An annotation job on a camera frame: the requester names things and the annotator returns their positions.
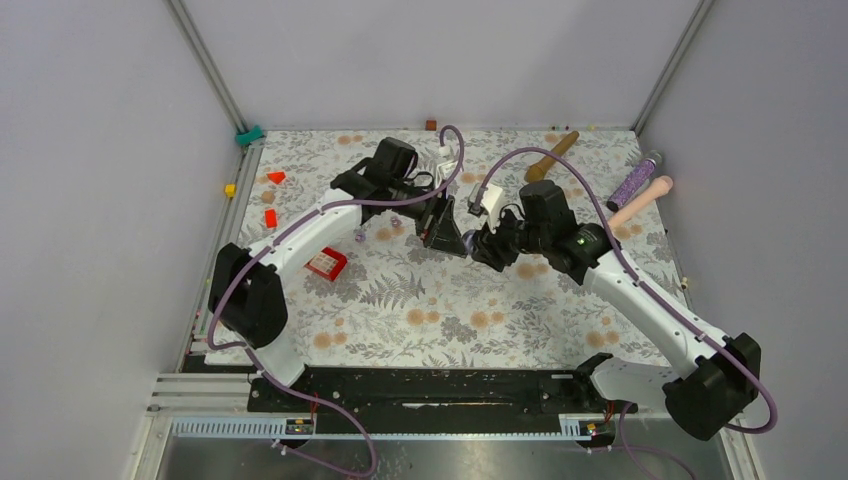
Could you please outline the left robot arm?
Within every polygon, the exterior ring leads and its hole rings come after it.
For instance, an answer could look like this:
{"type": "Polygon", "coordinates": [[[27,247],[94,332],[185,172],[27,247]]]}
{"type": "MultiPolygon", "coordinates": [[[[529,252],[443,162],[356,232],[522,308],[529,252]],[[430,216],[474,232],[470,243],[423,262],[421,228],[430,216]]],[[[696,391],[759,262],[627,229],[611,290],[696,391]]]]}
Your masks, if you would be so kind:
{"type": "Polygon", "coordinates": [[[453,163],[453,170],[444,180],[428,173],[428,183],[419,185],[414,170],[418,152],[386,137],[372,156],[337,175],[317,203],[280,232],[249,247],[228,243],[218,251],[208,298],[209,328],[223,324],[236,335],[234,346],[275,381],[272,398],[285,410],[304,407],[311,388],[300,377],[306,362],[285,334],[283,287],[292,275],[335,240],[385,211],[413,220],[425,247],[465,257],[453,218],[455,199],[448,192],[462,172],[465,144],[460,142],[456,150],[441,145],[439,153],[453,163]]]}

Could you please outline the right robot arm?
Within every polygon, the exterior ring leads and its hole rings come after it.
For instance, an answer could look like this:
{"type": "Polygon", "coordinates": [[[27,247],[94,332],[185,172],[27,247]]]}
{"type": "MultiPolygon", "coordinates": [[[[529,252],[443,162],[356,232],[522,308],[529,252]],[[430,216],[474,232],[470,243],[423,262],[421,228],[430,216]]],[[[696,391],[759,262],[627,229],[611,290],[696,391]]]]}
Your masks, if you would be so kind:
{"type": "Polygon", "coordinates": [[[612,401],[667,412],[690,436],[706,441],[759,394],[762,351],[699,318],[653,279],[596,223],[579,223],[550,180],[519,192],[522,216],[502,209],[496,223],[464,234],[470,257],[503,271],[522,254],[539,254],[556,271],[613,306],[665,357],[667,366],[597,354],[579,366],[575,402],[597,412],[612,401]]]}

